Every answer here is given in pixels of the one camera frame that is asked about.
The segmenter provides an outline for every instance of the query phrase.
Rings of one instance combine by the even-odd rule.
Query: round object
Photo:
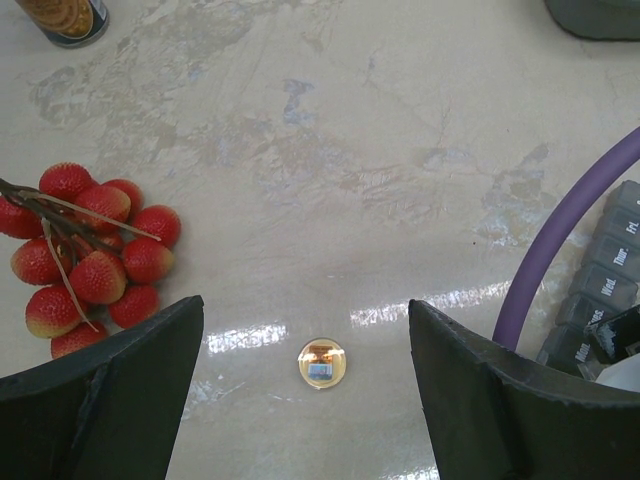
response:
[[[17,0],[42,33],[59,47],[76,48],[94,42],[109,25],[101,0]]]
[[[135,216],[131,226],[160,237],[160,242],[167,248],[178,241],[182,224],[173,208],[166,205],[152,205]]]
[[[94,185],[89,170],[71,162],[56,163],[47,168],[38,182],[42,193],[74,202],[78,195]]]
[[[108,182],[104,182],[102,186],[115,187],[127,194],[127,197],[131,200],[131,209],[129,210],[130,219],[135,217],[138,212],[142,210],[142,205],[144,204],[144,193],[142,193],[142,189],[131,180],[116,178],[109,180]]]
[[[300,375],[318,390],[336,386],[347,370],[347,356],[340,345],[329,338],[316,338],[298,355]]]

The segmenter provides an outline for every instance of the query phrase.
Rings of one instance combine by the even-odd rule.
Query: white surface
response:
[[[639,46],[571,38],[534,0],[106,3],[106,35],[77,51],[0,7],[2,177],[77,161],[181,213],[163,297],[201,294],[206,334],[169,478],[437,479],[406,302],[491,334],[550,210],[639,123]],[[0,375],[49,358],[24,327],[18,245],[0,240]],[[297,372],[318,336],[349,360],[325,392]]]
[[[630,392],[640,392],[640,355],[625,358],[605,368],[598,375],[596,383]]]

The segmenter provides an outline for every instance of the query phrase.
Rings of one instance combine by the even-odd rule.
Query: twig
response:
[[[74,205],[73,203],[69,203],[69,202],[66,202],[64,200],[60,200],[59,198],[52,197],[51,195],[47,195],[46,193],[33,192],[33,191],[28,191],[28,190],[21,190],[21,191],[18,192],[18,195],[20,195],[25,200],[30,199],[30,198],[47,200],[47,201],[55,203],[57,205],[62,205],[64,207],[70,208],[70,209],[75,210],[77,212],[84,213],[85,215],[89,215],[91,217],[99,218],[103,222],[108,222],[108,223],[111,223],[112,225],[117,225],[118,227],[122,228],[123,230],[129,230],[130,232],[135,233],[136,235],[143,235],[145,237],[152,238],[157,242],[161,241],[160,237],[157,237],[156,235],[151,235],[150,233],[147,233],[147,232],[145,232],[143,230],[139,230],[139,229],[137,229],[135,227],[132,227],[131,225],[127,225],[126,223],[118,222],[117,220],[114,220],[114,219],[109,218],[109,217],[105,217],[104,215],[100,215],[99,213],[96,213],[96,212],[92,212],[91,210],[87,210],[86,208],[79,207],[77,205]]]
[[[87,322],[89,326],[93,329],[93,331],[97,333],[98,329],[93,326],[93,324],[89,321],[87,316],[84,314],[84,311],[80,306],[80,302],[78,302],[78,297],[76,297],[76,292],[74,292],[73,288],[71,288],[71,283],[69,283],[69,278],[67,277],[67,273],[64,271],[62,262],[60,262],[60,259],[58,258],[58,252],[56,252],[56,249],[53,246],[53,242],[51,241],[51,223],[46,218],[43,218],[41,220],[41,223],[42,223],[42,230],[44,231],[44,238],[47,240],[47,245],[49,246],[49,251],[51,252],[51,256],[53,257],[53,260],[56,262],[56,265],[58,266],[58,270],[60,270],[60,273],[62,274],[62,282],[64,283],[64,286],[67,287],[67,290],[71,295],[71,300],[73,301],[73,304],[76,306],[76,309],[80,314],[80,317],[82,317],[82,321]]]
[[[87,227],[83,225],[78,225],[77,223],[72,222],[71,220],[66,218],[64,215],[60,215],[59,213],[56,213],[53,210],[46,208],[44,205],[42,205],[40,202],[38,202],[35,199],[22,198],[22,205],[19,205],[19,206],[28,208],[29,210],[33,211],[38,216],[40,216],[40,218],[46,218],[47,220],[49,220],[53,228],[56,230],[56,233],[60,235],[63,239],[68,240],[69,242],[73,242],[73,240],[71,239],[72,235],[69,235],[69,234],[61,235],[60,227],[64,227],[65,230],[75,233],[76,235],[81,237],[83,240],[85,240],[94,248],[97,248],[100,250],[108,250],[110,253],[114,255],[119,255],[119,252],[115,248],[113,248],[111,245],[107,245],[102,240],[98,240],[93,235],[91,235]]]
[[[58,239],[62,240],[60,246],[64,249],[65,253],[71,257],[71,265],[78,263],[78,255],[76,254],[75,245],[71,243],[71,239],[55,223],[49,223],[51,224],[50,227],[55,230]]]

